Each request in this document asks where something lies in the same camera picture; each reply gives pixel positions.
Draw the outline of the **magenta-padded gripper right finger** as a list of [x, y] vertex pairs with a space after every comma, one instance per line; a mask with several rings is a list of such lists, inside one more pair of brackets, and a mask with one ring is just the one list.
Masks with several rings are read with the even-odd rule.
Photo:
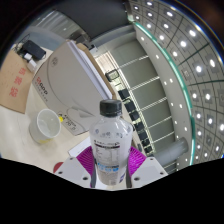
[[134, 147], [130, 149], [126, 172], [128, 188], [140, 188], [165, 176], [167, 172], [155, 157], [146, 157]]

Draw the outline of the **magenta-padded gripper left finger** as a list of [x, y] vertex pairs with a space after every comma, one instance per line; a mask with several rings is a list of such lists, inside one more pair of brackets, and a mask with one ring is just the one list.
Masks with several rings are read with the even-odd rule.
[[81, 187], [94, 188], [96, 170], [92, 148], [87, 147], [76, 157], [57, 163], [54, 174]]

